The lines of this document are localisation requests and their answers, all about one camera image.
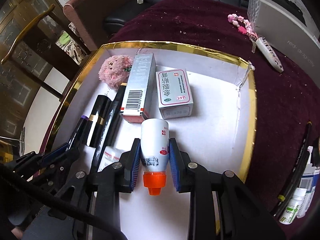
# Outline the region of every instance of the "pill bottle with green label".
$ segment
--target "pill bottle with green label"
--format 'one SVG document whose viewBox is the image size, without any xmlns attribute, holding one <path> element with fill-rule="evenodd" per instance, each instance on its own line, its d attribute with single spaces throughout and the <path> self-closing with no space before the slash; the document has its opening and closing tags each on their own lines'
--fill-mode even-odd
<svg viewBox="0 0 320 240">
<path fill-rule="evenodd" d="M 290 199 L 287 207 L 285 208 L 279 222 L 284 225 L 290 225 L 297 215 L 300 205 L 303 202 L 303 198 L 307 192 L 306 188 L 297 187 Z"/>
</svg>

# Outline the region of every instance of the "pink fluffy toy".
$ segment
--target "pink fluffy toy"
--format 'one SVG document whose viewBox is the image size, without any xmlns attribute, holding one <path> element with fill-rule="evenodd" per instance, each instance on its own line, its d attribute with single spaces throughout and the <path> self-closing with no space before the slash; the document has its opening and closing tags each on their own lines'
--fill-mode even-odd
<svg viewBox="0 0 320 240">
<path fill-rule="evenodd" d="M 99 79 L 110 88 L 117 89 L 127 82 L 133 58 L 128 55 L 115 55 L 104 61 L 99 70 Z"/>
</svg>

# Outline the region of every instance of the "barcode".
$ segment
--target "barcode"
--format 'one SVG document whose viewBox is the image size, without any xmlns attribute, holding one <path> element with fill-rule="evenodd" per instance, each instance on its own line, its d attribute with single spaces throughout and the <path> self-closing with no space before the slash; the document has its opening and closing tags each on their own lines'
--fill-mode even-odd
<svg viewBox="0 0 320 240">
<path fill-rule="evenodd" d="M 311 190 L 312 178 L 301 178 L 300 186 L 301 188 L 306 188 L 308 191 Z"/>
<path fill-rule="evenodd" d="M 143 90 L 130 90 L 125 109 L 140 109 Z"/>
</svg>

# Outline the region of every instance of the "beaded keychain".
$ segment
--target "beaded keychain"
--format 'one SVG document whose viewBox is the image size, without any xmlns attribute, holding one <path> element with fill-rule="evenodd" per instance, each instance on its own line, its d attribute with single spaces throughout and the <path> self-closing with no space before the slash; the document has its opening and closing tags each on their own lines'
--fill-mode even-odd
<svg viewBox="0 0 320 240">
<path fill-rule="evenodd" d="M 244 27 L 241 26 L 238 21 L 244 23 Z M 244 17 L 241 15 L 238 16 L 233 13 L 228 15 L 228 22 L 237 27 L 238 32 L 249 37 L 250 41 L 252 42 L 252 53 L 255 53 L 257 46 L 262 54 L 266 57 L 268 62 L 273 66 L 273 68 L 279 73 L 283 72 L 282 64 L 275 51 L 264 37 L 258 37 L 258 35 L 253 31 L 249 20 L 244 19 Z"/>
</svg>

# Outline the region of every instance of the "velvet cloth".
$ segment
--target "velvet cloth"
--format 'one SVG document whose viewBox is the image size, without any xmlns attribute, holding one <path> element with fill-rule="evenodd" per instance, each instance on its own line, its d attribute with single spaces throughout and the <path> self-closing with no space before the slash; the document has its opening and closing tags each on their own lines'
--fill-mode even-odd
<svg viewBox="0 0 320 240">
<path fill-rule="evenodd" d="M 163 0 L 128 22 L 110 42 L 181 42 L 223 51 L 253 63 L 258 119 L 246 185 L 270 211 L 293 168 L 309 120 L 313 123 L 311 139 L 319 136 L 320 89 L 282 53 L 276 51 L 284 67 L 282 74 L 271 67 L 258 49 L 253 54 L 248 37 L 227 21 L 232 13 L 247 18 L 246 9 L 218 1 Z M 320 197 L 319 181 L 310 209 Z M 280 225 L 289 238 L 304 220 Z"/>
</svg>

